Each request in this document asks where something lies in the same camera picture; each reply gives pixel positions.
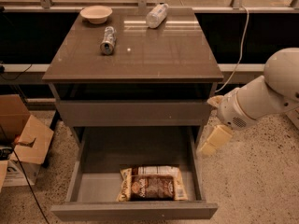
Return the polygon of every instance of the black cable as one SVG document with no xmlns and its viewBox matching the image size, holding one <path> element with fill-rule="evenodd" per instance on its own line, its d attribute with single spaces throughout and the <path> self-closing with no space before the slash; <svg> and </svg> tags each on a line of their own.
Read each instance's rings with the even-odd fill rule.
<svg viewBox="0 0 299 224">
<path fill-rule="evenodd" d="M 13 24 L 13 22 L 6 16 L 3 14 L 4 10 L 1 10 L 0 13 L 2 14 L 2 16 L 8 21 L 8 23 L 12 26 L 15 27 L 15 25 Z"/>
<path fill-rule="evenodd" d="M 16 77 L 14 78 L 5 78 L 2 76 L 2 74 L 0 74 L 0 77 L 3 79 L 3 80 L 7 80 L 7 81 L 13 81 L 13 80 L 16 80 L 17 78 L 19 78 L 22 74 L 24 74 L 26 71 L 28 71 L 33 65 L 30 64 L 30 66 L 28 68 L 26 68 L 24 71 L 20 72 Z"/>
<path fill-rule="evenodd" d="M 247 28 L 249 25 L 249 11 L 243 6 L 243 8 L 245 9 L 246 13 L 247 13 L 247 17 L 246 17 L 246 22 L 245 22 L 245 27 L 244 27 L 244 31 L 243 31 L 243 35 L 242 35 L 242 40 L 241 40 L 241 45 L 240 45 L 240 57 L 239 57 L 239 61 L 237 62 L 237 64 L 235 65 L 234 71 L 233 73 L 229 76 L 229 78 L 226 80 L 226 82 L 222 85 L 221 88 L 219 88 L 218 90 L 215 91 L 215 93 L 223 90 L 224 87 L 226 87 L 226 85 L 230 82 L 230 80 L 232 79 L 232 77 L 235 74 L 236 68 L 240 65 L 242 57 L 243 57 L 243 47 L 244 47 L 244 39 L 246 36 L 246 32 L 247 32 Z"/>
<path fill-rule="evenodd" d="M 40 206 L 40 204 L 39 204 L 39 202 L 38 202 L 38 199 L 37 199 L 37 197 L 36 197 L 36 195 L 35 195 L 35 192 L 34 192 L 34 190 L 32 189 L 31 184 L 30 184 L 30 182 L 29 182 L 29 180 L 28 180 L 27 174 L 25 173 L 25 170 L 24 170 L 24 168 L 23 168 L 23 166 L 22 166 L 22 164 L 21 164 L 21 161 L 19 160 L 19 157 L 18 157 L 18 155 L 17 155 L 17 153 L 16 153 L 16 151 L 15 151 L 14 149 L 13 149 L 13 153 L 14 153 L 14 154 L 16 155 L 16 157 L 17 157 L 17 160 L 18 160 L 18 162 L 19 162 L 19 164 L 20 164 L 20 167 L 21 167 L 21 169 L 22 169 L 22 172 L 24 173 L 25 179 L 26 179 L 26 181 L 27 181 L 28 187 L 29 187 L 29 189 L 31 190 L 32 195 L 34 196 L 34 198 L 35 198 L 35 200 L 36 200 L 36 205 L 37 205 L 37 207 L 38 207 L 40 213 L 42 214 L 42 216 L 43 216 L 43 218 L 45 219 L 45 221 L 47 222 L 47 224 L 50 224 L 49 221 L 47 220 L 47 217 L 46 217 L 46 215 L 45 215 L 43 209 L 41 208 L 41 206 Z"/>
</svg>

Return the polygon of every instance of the cabinet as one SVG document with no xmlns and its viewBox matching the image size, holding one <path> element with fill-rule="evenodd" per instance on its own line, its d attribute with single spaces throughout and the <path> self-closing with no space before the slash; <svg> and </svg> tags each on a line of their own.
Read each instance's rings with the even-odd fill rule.
<svg viewBox="0 0 299 224">
<path fill-rule="evenodd" d="M 170 9 L 149 29 L 137 9 L 113 9 L 102 25 L 78 17 L 43 80 L 80 152 L 63 221 L 211 218 L 195 155 L 210 115 L 206 99 L 222 74 L 190 8 Z M 117 30 L 112 56 L 100 53 L 104 30 Z M 176 165 L 188 201 L 118 203 L 120 168 Z"/>
</svg>

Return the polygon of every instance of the small bottle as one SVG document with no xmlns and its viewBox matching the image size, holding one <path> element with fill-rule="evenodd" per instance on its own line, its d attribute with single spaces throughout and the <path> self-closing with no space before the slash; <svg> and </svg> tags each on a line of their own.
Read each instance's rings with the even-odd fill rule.
<svg viewBox="0 0 299 224">
<path fill-rule="evenodd" d="M 158 27 L 161 22 L 166 18 L 168 4 L 159 4 L 152 11 L 149 12 L 146 22 L 149 28 Z"/>
<path fill-rule="evenodd" d="M 108 26 L 105 29 L 104 38 L 101 43 L 101 50 L 103 54 L 105 55 L 111 55 L 113 53 L 113 50 L 115 48 L 115 42 L 116 42 L 116 30 L 112 26 Z"/>
</svg>

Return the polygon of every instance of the cardboard box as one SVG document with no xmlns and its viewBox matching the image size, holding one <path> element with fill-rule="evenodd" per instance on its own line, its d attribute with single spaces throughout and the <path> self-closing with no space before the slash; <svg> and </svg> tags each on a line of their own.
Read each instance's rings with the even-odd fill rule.
<svg viewBox="0 0 299 224">
<path fill-rule="evenodd" d="M 20 135 L 20 144 L 14 150 L 34 184 L 53 131 L 30 114 L 19 95 L 0 95 L 0 144 L 13 142 L 17 135 Z M 17 157 L 11 154 L 9 161 L 0 161 L 0 190 L 2 186 L 19 185 L 27 185 L 27 182 Z"/>
</svg>

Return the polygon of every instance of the bottle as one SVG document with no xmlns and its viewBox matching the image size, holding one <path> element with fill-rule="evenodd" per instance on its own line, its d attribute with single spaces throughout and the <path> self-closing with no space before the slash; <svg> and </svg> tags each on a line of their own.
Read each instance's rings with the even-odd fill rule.
<svg viewBox="0 0 299 224">
<path fill-rule="evenodd" d="M 168 4 L 159 4 L 152 11 L 149 12 L 146 22 L 149 28 L 158 27 L 161 22 L 166 18 Z"/>
</svg>

